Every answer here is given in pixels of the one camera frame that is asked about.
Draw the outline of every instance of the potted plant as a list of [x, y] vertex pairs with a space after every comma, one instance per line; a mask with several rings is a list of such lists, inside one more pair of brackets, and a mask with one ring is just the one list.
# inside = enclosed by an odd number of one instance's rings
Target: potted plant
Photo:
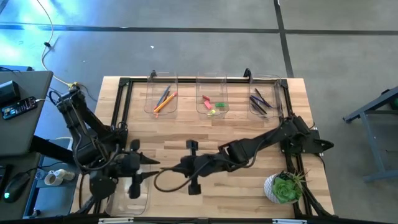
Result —
[[264, 192], [274, 203], [294, 203], [303, 195], [301, 182], [305, 174], [292, 174], [282, 171], [266, 179]]

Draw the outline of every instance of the green eraser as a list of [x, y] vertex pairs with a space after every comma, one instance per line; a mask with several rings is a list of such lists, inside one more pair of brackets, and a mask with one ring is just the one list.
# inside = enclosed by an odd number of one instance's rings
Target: green eraser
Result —
[[216, 103], [216, 107], [225, 107], [226, 103]]

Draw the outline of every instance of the desk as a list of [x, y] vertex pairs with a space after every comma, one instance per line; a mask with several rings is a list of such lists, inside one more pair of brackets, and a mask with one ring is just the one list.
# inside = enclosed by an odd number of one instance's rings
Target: desk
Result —
[[[30, 96], [44, 99], [46, 98], [52, 75], [52, 72], [47, 71], [1, 72], [0, 83], [14, 80], [19, 85], [21, 99]], [[18, 172], [25, 172], [28, 169], [37, 167], [40, 161], [38, 152], [56, 158], [58, 158], [58, 155], [63, 157], [68, 155], [70, 159], [66, 159], [66, 161], [71, 162], [73, 160], [71, 151], [34, 136], [43, 105], [44, 102], [40, 101], [36, 109], [7, 121], [0, 118], [0, 164], [14, 166], [11, 170], [10, 178]], [[30, 172], [30, 181], [17, 201], [5, 203], [0, 200], [0, 210], [2, 211], [0, 220], [20, 219], [23, 214], [28, 212], [25, 208], [27, 207], [30, 188], [34, 183], [34, 175], [35, 172]]]
[[[104, 123], [110, 124], [120, 77], [104, 77], [95, 114]], [[312, 115], [303, 79], [288, 79], [290, 99], [294, 113], [303, 117], [312, 126]], [[129, 107], [129, 139], [141, 140], [140, 150], [148, 157], [161, 162], [152, 170], [179, 163], [189, 154], [185, 147], [187, 139], [199, 142], [199, 154], [218, 152], [217, 146], [226, 142], [252, 138], [270, 131], [278, 119], [269, 123], [248, 120], [248, 84], [228, 84], [229, 111], [224, 119], [200, 120], [195, 104], [195, 84], [178, 84], [178, 115], [175, 119], [151, 119], [143, 108], [146, 99], [146, 83], [134, 83]], [[317, 200], [333, 213], [330, 193], [321, 160], [314, 155], [302, 155], [307, 174], [308, 187]], [[232, 173], [222, 172], [199, 178], [201, 195], [188, 195], [187, 187], [177, 192], [162, 193], [150, 179], [148, 203], [142, 217], [228, 217], [228, 218], [292, 218], [291, 205], [272, 203], [262, 189], [265, 179], [286, 169], [285, 158], [279, 145], [273, 145], [257, 154], [256, 163], [250, 169]], [[180, 185], [185, 178], [181, 174], [164, 173], [159, 177], [159, 186], [171, 188]], [[88, 179], [83, 184], [83, 200], [90, 196]], [[78, 190], [75, 191], [71, 212], [78, 210]]]

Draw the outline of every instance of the computer mouse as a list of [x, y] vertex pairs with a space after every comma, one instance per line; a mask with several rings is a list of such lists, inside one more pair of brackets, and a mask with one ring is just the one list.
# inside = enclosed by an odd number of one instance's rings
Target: computer mouse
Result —
[[12, 203], [18, 200], [29, 180], [30, 176], [26, 172], [16, 174], [7, 184], [2, 199], [7, 203]]

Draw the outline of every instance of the yellow cable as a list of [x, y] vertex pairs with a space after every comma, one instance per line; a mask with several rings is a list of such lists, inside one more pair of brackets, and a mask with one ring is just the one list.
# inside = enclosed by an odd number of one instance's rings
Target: yellow cable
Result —
[[[51, 21], [51, 18], [50, 18], [50, 16], [49, 16], [49, 14], [47, 13], [47, 11], [45, 10], [45, 8], [43, 7], [42, 3], [40, 3], [39, 0], [36, 0], [36, 1], [38, 2], [38, 4], [40, 4], [40, 6], [42, 7], [42, 9], [43, 9], [44, 12], [46, 13], [47, 17], [49, 18], [49, 21], [50, 21], [50, 24], [51, 24], [51, 36], [50, 36], [50, 38], [49, 38], [49, 41], [47, 41], [47, 43], [50, 43], [50, 41], [52, 40], [52, 37], [53, 37], [53, 35], [54, 35], [54, 26], [53, 26], [53, 24], [52, 24], [52, 21]], [[42, 65], [43, 65], [43, 68], [44, 68], [46, 71], [48, 71], [47, 67], [46, 67], [45, 64], [44, 64], [44, 57], [45, 57], [45, 49], [46, 49], [46, 48], [47, 48], [47, 46], [44, 46], [43, 53], [42, 53]], [[67, 85], [69, 88], [71, 88], [71, 87], [73, 87], [74, 85], [77, 85], [77, 84], [78, 84], [77, 82], [74, 82], [74, 83], [67, 83], [67, 82], [63, 81], [62, 79], [56, 77], [55, 75], [53, 75], [53, 77], [54, 77], [54, 79], [56, 79], [56, 80], [60, 81], [61, 83]]]

